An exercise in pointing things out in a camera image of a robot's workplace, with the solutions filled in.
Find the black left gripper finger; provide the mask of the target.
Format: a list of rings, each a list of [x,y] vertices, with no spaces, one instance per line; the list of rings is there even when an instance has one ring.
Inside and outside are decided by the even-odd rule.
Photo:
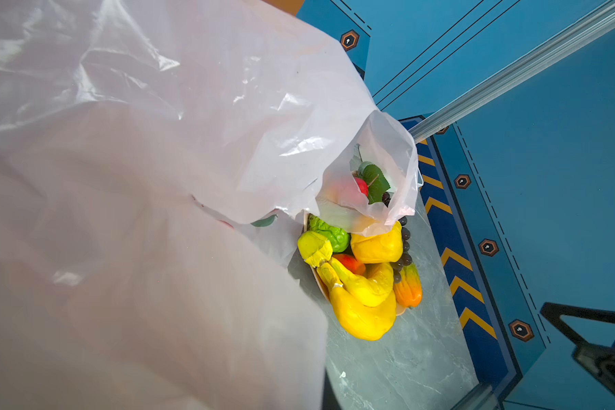
[[[322,410],[341,410],[341,406],[336,398],[328,373],[325,372],[324,389],[322,398]]]

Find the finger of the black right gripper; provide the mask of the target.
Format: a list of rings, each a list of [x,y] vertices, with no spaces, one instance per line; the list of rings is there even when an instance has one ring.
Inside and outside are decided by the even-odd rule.
[[[575,362],[615,396],[615,340],[610,346],[590,343],[563,321],[567,316],[615,325],[615,312],[546,302],[540,313],[575,344]]]

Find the dark purple grape bunch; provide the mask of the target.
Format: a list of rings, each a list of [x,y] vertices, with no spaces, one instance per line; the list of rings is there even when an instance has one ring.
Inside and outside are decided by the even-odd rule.
[[[393,193],[384,170],[374,162],[363,161],[358,167],[357,176],[367,188],[366,196],[370,205],[382,204],[389,208]],[[388,264],[395,285],[402,282],[401,270],[412,263],[412,257],[408,254],[407,241],[410,233],[405,229],[406,223],[407,218],[401,217],[389,232],[368,237],[351,237],[355,258],[366,265]]]

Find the pink plastic bag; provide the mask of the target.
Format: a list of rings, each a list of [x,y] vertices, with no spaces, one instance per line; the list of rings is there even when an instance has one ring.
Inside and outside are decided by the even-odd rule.
[[[0,1],[0,409],[320,408],[298,219],[386,232],[418,175],[341,44],[272,5]]]

